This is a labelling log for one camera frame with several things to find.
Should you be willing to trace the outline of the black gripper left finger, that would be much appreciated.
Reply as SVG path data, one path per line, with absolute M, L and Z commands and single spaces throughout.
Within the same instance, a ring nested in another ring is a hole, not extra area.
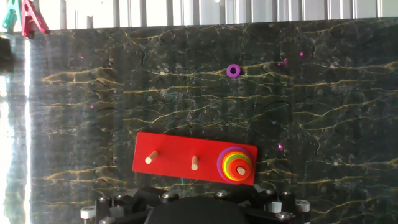
M 88 223 L 144 223 L 150 211 L 179 199 L 179 194 L 157 187 L 141 187 L 128 193 L 116 192 L 80 209 L 80 218 Z

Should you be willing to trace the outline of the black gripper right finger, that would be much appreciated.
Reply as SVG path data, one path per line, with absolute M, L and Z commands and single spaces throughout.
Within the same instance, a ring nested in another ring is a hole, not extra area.
M 310 224 L 311 205 L 290 191 L 254 185 L 233 185 L 215 192 L 214 198 L 231 202 L 248 223 Z

